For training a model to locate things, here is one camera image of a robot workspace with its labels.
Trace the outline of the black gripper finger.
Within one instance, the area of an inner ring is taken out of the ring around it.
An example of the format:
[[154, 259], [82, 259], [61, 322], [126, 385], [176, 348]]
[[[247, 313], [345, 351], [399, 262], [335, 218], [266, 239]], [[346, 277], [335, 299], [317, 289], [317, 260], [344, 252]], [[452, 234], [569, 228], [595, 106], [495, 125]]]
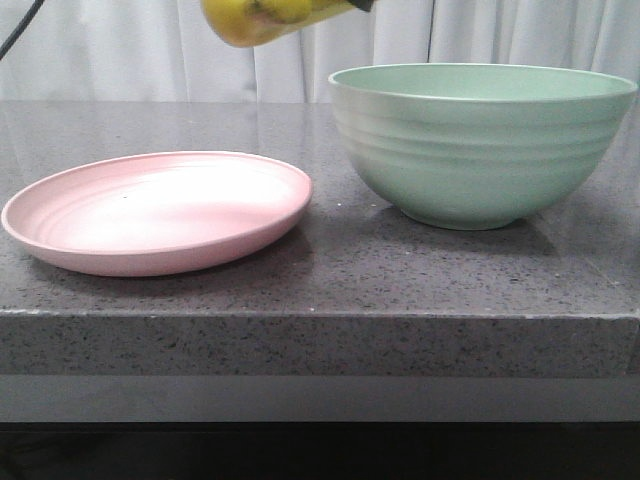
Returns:
[[360, 11], [369, 13], [373, 8], [375, 0], [349, 0], [349, 3]]

